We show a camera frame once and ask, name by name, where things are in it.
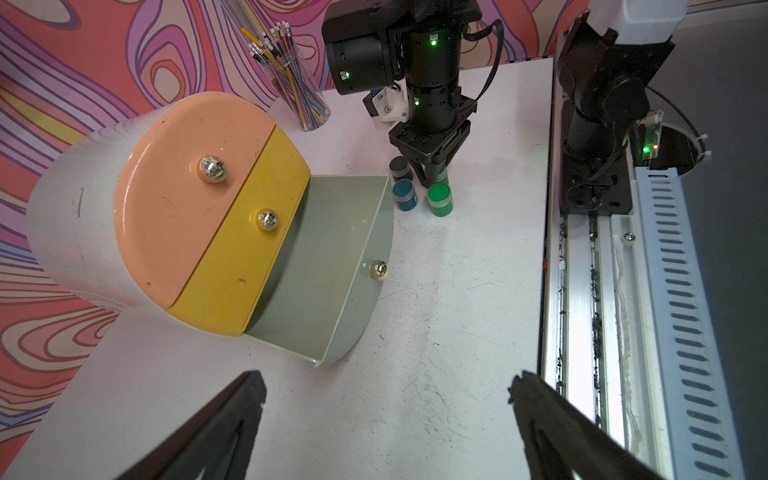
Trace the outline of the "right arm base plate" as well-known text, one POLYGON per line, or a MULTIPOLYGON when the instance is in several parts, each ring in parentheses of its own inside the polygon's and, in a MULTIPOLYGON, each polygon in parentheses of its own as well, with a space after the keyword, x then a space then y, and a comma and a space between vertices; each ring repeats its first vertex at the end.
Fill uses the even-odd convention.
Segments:
POLYGON ((565 214, 611 216, 631 212, 631 184, 625 162, 617 162, 598 179, 587 183, 590 173, 585 165, 565 163, 560 201, 565 214))

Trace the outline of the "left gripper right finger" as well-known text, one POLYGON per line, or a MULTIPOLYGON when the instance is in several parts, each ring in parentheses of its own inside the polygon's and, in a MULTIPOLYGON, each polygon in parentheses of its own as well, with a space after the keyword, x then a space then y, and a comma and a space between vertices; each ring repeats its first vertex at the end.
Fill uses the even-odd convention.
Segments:
POLYGON ((659 477, 538 375, 522 372, 508 392, 533 479, 659 477))

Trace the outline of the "yellow drawer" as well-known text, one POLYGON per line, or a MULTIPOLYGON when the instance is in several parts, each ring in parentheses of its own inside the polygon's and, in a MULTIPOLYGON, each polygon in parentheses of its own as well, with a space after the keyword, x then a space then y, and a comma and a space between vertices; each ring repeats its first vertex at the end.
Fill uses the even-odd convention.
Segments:
POLYGON ((198 330, 237 337, 262 296, 310 179, 276 127, 175 303, 166 312, 198 330))

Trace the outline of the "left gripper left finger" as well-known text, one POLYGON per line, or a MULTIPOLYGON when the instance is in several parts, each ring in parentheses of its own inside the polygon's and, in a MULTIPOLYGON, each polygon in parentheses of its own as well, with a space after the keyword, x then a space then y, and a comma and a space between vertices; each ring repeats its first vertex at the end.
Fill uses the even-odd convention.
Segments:
POLYGON ((122 479, 243 479, 266 403, 257 370, 245 371, 122 479))

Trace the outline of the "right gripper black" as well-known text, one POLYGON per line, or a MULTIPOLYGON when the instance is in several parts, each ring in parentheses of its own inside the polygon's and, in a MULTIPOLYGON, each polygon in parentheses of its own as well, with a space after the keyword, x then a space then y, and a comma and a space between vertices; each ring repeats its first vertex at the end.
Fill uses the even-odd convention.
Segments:
POLYGON ((461 96, 455 123, 438 133, 418 133, 411 122, 399 123, 389 132, 389 141, 410 160, 420 185, 426 189, 434 184, 438 172, 450 165, 457 151, 468 138, 469 116, 477 111, 477 101, 461 96))

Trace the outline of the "peach top drawer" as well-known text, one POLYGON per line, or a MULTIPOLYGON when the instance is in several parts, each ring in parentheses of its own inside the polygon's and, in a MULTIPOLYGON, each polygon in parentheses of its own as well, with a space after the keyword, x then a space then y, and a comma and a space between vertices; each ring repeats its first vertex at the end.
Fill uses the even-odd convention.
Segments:
POLYGON ((170 307, 258 160, 274 127, 231 94, 196 94, 150 114, 118 181, 122 259, 155 304, 170 307))

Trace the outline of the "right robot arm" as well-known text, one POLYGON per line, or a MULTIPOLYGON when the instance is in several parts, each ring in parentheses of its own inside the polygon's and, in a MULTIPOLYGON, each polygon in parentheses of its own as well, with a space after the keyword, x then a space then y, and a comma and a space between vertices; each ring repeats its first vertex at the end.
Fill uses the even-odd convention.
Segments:
POLYGON ((396 193, 411 204, 413 182, 436 213, 448 198, 448 167, 468 138, 479 104, 459 83, 464 67, 495 77, 513 59, 552 55, 562 107, 560 203, 594 216, 632 208, 628 162, 653 160, 650 81, 673 50, 685 1, 567 1, 548 36, 535 1, 336 1, 322 23, 328 67, 342 95, 363 93, 389 133, 396 193))

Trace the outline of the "grey green bottom drawer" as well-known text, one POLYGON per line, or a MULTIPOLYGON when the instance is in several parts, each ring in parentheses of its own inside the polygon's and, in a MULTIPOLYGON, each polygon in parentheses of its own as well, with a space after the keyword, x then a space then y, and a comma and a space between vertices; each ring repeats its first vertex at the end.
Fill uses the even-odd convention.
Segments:
POLYGON ((317 366, 365 331, 384 281, 394 206, 385 175, 316 175, 245 331, 317 366))

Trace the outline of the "green paint can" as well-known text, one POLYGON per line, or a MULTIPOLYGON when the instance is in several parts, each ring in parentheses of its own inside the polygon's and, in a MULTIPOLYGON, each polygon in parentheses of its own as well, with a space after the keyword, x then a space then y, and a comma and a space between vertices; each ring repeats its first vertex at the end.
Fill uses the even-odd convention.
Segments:
POLYGON ((445 217, 453 211, 453 196, 449 185, 435 183, 427 192, 430 211, 437 217, 445 217))
POLYGON ((435 181, 439 184, 448 185, 449 184, 449 178, 448 178, 448 172, 445 167, 443 167, 437 174, 435 181))

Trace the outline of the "white round drawer cabinet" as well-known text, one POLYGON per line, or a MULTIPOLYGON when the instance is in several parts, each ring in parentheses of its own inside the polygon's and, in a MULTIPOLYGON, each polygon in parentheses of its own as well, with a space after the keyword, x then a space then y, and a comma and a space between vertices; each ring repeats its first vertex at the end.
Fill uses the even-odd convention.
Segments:
POLYGON ((170 316, 133 280, 115 226, 118 181, 149 127, 144 115, 84 137, 53 162, 29 199, 27 238, 65 290, 115 312, 146 308, 170 316))

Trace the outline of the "teal paint can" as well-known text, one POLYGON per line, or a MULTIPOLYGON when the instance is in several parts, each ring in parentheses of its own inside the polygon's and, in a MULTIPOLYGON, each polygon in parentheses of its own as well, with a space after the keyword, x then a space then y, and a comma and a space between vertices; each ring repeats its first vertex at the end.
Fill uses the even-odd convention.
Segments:
POLYGON ((393 158, 389 163, 389 171, 394 183, 401 180, 412 181, 414 179, 414 172, 412 170, 409 160, 404 156, 397 156, 393 158))
POLYGON ((392 187, 396 207, 401 211, 413 210, 418 204, 418 197, 413 182, 407 178, 397 180, 392 187))

